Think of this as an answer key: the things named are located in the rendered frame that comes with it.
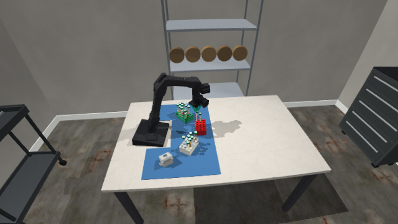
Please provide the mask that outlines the white test tube rack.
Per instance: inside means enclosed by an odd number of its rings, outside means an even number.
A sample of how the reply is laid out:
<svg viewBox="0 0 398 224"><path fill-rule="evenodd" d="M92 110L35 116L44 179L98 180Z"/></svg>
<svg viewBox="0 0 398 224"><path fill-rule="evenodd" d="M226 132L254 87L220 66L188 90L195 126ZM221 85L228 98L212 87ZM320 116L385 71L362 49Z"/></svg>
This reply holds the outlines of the white test tube rack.
<svg viewBox="0 0 398 224"><path fill-rule="evenodd" d="M188 141L187 139L188 138L186 137L185 142ZM198 146L198 144L199 144L199 139L197 138L197 140L195 140L195 138L194 138L192 147L190 147L190 150L187 150L187 143L185 143L185 145L183 145L183 143L181 143L181 145L179 146L180 152L191 156L192 152L195 150L195 148Z"/></svg>

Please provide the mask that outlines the red tube rack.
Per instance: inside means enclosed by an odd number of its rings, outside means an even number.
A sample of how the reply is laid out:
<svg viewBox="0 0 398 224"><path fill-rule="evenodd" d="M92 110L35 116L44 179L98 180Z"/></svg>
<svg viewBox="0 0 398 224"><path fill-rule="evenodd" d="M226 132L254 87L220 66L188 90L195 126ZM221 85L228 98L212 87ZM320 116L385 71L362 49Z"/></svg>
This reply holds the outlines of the red tube rack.
<svg viewBox="0 0 398 224"><path fill-rule="evenodd" d="M195 120L195 130L197 131L197 135L206 135L206 120Z"/></svg>

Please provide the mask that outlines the blue bench mat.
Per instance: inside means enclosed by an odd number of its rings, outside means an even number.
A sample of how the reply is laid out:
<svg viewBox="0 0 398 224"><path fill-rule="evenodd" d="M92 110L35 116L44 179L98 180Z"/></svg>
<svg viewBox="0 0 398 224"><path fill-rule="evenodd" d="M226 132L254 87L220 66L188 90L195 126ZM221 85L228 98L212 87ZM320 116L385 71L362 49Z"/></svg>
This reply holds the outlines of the blue bench mat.
<svg viewBox="0 0 398 224"><path fill-rule="evenodd" d="M189 106L193 120L185 124L176 116L177 104L161 105L160 121L172 120L171 144L170 147L146 149L141 180L221 174L208 107L201 106L198 111L201 112L201 119L206 120L206 135L197 135L199 144L191 156L179 151L179 146L183 143L182 136L186 138L189 132L194 136L196 112ZM160 166L159 156L167 152L172 155L174 163L166 167Z"/></svg>

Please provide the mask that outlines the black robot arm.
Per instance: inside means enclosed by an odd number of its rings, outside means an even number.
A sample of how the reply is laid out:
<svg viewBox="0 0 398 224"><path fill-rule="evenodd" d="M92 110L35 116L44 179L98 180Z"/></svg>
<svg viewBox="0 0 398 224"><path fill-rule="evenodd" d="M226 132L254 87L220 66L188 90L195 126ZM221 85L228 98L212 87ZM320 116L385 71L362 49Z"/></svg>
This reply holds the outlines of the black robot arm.
<svg viewBox="0 0 398 224"><path fill-rule="evenodd" d="M156 79L156 81L154 82L154 99L152 104L152 110L149 114L149 119L147 122L147 141L156 141L155 126L159 124L160 121L160 107L168 86L185 86L192 88L192 96L198 97L193 97L193 103L195 105L198 105L200 103L203 108L206 108L209 104L209 100L201 95L210 93L210 86L208 83L202 84L197 77L173 77L170 75L166 75L166 73L161 73L158 79Z"/></svg>

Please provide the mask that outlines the green tube rack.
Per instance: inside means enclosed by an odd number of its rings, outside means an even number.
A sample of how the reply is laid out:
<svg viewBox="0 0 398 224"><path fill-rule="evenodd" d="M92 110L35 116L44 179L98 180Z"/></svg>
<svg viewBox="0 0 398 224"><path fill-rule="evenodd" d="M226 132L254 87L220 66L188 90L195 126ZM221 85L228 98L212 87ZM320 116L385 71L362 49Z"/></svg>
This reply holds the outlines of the green tube rack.
<svg viewBox="0 0 398 224"><path fill-rule="evenodd" d="M187 113L187 118L185 118L185 113L183 112L183 115L181 115L178 111L176 111L176 115L179 119L181 119L185 124L191 120L193 120L193 114L188 114ZM181 116L181 117L180 117Z"/></svg>

